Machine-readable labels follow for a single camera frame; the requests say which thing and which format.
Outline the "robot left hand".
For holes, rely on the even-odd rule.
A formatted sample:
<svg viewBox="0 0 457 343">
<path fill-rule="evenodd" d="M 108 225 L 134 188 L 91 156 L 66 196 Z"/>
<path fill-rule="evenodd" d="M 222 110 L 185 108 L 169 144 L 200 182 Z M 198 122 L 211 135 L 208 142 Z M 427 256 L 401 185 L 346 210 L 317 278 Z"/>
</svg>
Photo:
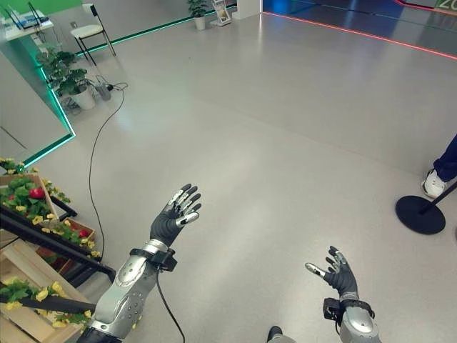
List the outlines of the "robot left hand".
<svg viewBox="0 0 457 343">
<path fill-rule="evenodd" d="M 201 194 L 192 184 L 182 186 L 166 203 L 153 220 L 150 239 L 155 239 L 170 247 L 182 229 L 199 218 Z"/>
</svg>

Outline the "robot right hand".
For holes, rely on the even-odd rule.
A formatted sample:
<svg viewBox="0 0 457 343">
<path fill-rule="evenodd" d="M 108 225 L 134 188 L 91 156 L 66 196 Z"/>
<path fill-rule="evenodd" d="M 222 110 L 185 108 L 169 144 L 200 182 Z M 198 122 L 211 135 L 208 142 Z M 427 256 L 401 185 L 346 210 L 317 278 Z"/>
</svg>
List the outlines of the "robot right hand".
<svg viewBox="0 0 457 343">
<path fill-rule="evenodd" d="M 305 263 L 305 268 L 335 289 L 341 301 L 358 300 L 358 285 L 347 259 L 334 246 L 329 247 L 328 253 L 331 257 L 326 257 L 329 263 L 327 271 L 309 262 Z"/>
</svg>

